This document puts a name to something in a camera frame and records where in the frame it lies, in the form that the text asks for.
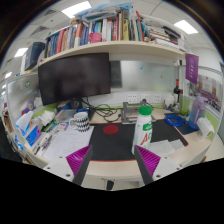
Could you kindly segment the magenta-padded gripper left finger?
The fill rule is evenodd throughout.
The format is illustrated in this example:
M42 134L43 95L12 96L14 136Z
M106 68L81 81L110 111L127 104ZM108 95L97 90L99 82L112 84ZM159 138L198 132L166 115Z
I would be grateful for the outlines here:
M59 157L46 165L44 170L80 186L84 180L92 155L93 148L89 145L67 157Z

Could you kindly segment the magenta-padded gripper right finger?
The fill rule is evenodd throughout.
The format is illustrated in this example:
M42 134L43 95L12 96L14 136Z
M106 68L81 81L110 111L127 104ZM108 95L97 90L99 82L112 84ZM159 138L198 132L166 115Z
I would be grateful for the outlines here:
M145 185L181 170L169 156L160 157L140 146L134 147L134 156Z

